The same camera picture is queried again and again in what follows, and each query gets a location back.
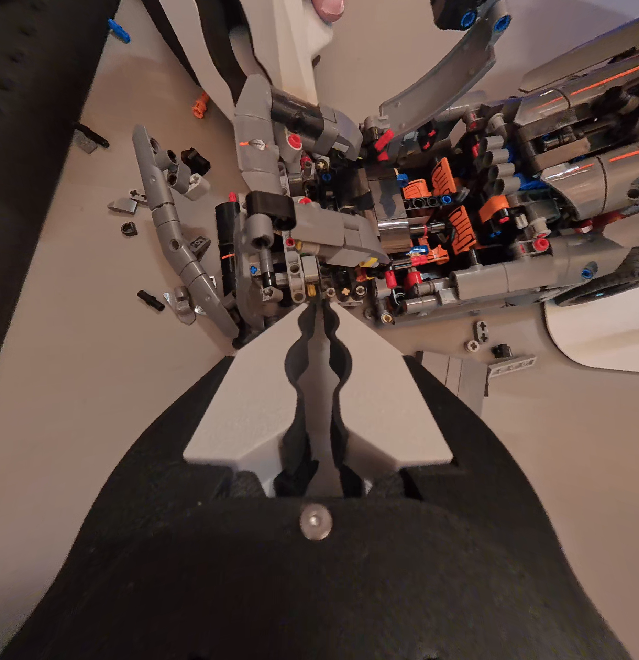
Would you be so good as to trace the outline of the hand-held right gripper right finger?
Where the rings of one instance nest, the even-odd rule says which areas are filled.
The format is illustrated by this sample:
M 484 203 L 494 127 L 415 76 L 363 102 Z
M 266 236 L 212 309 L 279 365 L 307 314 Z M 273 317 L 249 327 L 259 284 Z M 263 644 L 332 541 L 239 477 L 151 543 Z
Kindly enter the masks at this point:
M 327 304 L 331 450 L 344 496 L 401 469 L 453 459 L 404 355 L 337 303 Z

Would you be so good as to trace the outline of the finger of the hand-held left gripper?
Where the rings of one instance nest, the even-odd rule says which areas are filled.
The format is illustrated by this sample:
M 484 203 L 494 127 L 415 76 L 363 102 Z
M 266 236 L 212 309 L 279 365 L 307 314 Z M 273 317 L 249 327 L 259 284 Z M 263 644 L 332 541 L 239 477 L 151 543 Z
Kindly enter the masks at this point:
M 246 75 L 318 103 L 313 60 L 333 37 L 311 1 L 241 1 L 246 26 L 237 28 L 237 61 Z
M 258 73 L 252 22 L 257 1 L 160 1 L 172 36 L 210 101 L 228 119 L 249 75 Z

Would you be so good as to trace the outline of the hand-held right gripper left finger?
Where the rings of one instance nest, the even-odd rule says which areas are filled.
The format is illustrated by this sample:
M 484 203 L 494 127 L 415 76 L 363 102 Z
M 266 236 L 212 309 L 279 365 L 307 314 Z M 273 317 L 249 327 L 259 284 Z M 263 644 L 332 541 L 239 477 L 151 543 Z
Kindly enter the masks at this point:
M 317 462 L 299 378 L 316 311 L 300 305 L 235 354 L 184 450 L 186 462 L 254 473 L 279 496 L 305 494 Z

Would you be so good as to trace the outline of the grey lego car model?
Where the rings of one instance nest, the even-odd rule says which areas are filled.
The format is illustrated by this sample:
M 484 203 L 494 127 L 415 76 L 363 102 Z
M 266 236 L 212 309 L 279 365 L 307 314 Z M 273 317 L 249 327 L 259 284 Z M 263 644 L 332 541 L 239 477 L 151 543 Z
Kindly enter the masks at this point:
M 321 301 L 371 301 L 378 324 L 639 286 L 639 18 L 522 80 L 470 91 L 511 22 L 505 1 L 432 1 L 464 34 L 427 74 L 356 126 L 244 78 L 235 144 L 249 193 L 216 208 L 240 349 Z

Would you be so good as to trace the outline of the grey lego panel strip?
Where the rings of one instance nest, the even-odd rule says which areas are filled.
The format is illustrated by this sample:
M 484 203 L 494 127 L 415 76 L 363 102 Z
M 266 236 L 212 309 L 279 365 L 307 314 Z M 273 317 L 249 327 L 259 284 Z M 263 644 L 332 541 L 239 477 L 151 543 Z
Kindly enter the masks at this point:
M 167 262 L 187 289 L 192 303 L 200 306 L 225 336 L 236 338 L 237 324 L 225 308 L 200 260 L 183 237 L 173 197 L 173 191 L 176 191 L 189 199 L 197 199 L 201 190 L 208 188 L 208 184 L 201 184 L 202 177 L 192 174 L 190 168 L 173 151 L 161 147 L 144 126 L 134 127 L 133 145 L 147 204 Z

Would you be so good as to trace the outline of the grey lego tile panel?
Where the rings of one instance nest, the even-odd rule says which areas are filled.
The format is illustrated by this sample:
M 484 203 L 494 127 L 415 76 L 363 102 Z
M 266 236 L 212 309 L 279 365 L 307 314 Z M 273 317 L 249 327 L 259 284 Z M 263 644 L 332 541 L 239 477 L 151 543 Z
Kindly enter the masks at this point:
M 415 359 L 476 415 L 482 416 L 488 395 L 489 366 L 474 359 L 418 351 Z

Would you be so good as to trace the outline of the grey lego connector assembly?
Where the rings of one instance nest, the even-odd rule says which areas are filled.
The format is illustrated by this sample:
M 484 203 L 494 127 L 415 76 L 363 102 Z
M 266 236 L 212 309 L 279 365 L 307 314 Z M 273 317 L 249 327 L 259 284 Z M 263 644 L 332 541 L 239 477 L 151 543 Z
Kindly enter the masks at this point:
M 186 326 L 194 324 L 197 315 L 186 287 L 177 286 L 172 290 L 164 292 L 164 299 L 178 320 Z

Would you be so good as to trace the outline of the dark perforated panel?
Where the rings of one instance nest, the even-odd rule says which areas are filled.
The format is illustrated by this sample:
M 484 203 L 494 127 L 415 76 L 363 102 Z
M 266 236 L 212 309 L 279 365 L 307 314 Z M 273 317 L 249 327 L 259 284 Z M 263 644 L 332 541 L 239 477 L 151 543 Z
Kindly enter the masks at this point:
M 0 1 L 0 351 L 119 1 Z

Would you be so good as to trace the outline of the white rounded mat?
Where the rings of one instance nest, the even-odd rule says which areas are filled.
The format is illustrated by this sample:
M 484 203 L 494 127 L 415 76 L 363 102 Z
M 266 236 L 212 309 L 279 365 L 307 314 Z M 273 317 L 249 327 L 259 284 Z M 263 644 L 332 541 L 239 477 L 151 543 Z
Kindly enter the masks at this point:
M 557 348 L 586 367 L 639 373 L 639 289 L 570 307 L 544 304 Z

